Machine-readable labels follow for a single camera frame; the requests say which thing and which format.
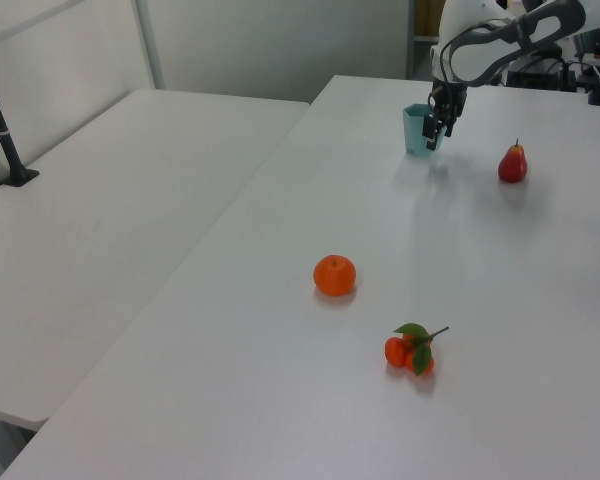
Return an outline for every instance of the white table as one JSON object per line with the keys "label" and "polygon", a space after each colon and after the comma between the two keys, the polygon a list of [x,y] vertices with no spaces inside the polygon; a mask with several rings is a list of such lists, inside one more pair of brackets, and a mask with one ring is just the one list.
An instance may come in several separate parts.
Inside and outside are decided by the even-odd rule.
{"label": "white table", "polygon": [[[600,479],[600,108],[472,90],[418,160],[428,91],[335,78],[4,480]],[[406,322],[451,327],[429,379],[386,367]]]}
{"label": "white table", "polygon": [[38,429],[308,105],[138,91],[0,188],[0,419]]}

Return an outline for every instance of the white wall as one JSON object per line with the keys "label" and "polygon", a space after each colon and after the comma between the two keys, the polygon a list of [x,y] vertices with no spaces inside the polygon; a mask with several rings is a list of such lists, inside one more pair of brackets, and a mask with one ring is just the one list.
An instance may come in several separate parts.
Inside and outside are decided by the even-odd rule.
{"label": "white wall", "polygon": [[[133,0],[83,0],[0,35],[0,106],[25,164],[130,91],[152,85],[134,7]],[[20,13],[8,22],[10,11],[18,13],[0,9],[0,24],[22,23]]]}
{"label": "white wall", "polygon": [[409,0],[138,0],[156,84],[311,102],[335,74],[404,78]]}

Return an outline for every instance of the teal plastic cup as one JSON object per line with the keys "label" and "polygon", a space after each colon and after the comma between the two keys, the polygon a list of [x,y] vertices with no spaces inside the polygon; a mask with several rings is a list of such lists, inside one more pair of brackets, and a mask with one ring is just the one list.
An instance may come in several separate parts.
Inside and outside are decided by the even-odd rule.
{"label": "teal plastic cup", "polygon": [[[424,117],[429,115],[431,108],[425,103],[414,103],[402,110],[402,118],[404,120],[404,145],[407,153],[415,157],[428,157],[432,150],[427,148],[427,139],[422,136],[422,126]],[[438,134],[436,150],[440,148],[442,138],[447,128],[443,129]]]}

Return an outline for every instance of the tangerine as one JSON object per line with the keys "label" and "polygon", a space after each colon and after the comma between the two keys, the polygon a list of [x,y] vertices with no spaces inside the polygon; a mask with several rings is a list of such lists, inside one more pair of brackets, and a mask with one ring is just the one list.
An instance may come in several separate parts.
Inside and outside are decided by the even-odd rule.
{"label": "tangerine", "polygon": [[[429,362],[429,365],[427,365],[427,368],[425,368],[425,370],[424,370],[424,372],[422,372],[422,374],[428,375],[429,373],[433,372],[434,364],[435,364],[435,362],[433,361],[433,357],[431,357],[431,361]],[[415,370],[413,368],[413,350],[407,351],[407,354],[405,355],[405,358],[404,358],[404,366],[407,367],[407,369],[411,373],[415,373]]]}
{"label": "tangerine", "polygon": [[405,357],[407,356],[407,347],[405,347],[402,339],[391,337],[387,340],[384,344],[384,356],[392,367],[404,367]]}
{"label": "tangerine", "polygon": [[313,281],[325,295],[346,295],[356,283],[356,267],[347,257],[328,255],[313,269]]}

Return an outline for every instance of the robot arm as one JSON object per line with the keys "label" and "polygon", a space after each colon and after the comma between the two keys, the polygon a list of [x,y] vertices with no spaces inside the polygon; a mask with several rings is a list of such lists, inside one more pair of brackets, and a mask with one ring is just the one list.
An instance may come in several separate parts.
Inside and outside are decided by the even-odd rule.
{"label": "robot arm", "polygon": [[600,27],[600,0],[553,0],[515,17],[495,0],[447,0],[440,41],[431,49],[433,113],[423,135],[435,149],[438,135],[462,115],[467,87],[488,83],[510,62],[568,35]]}

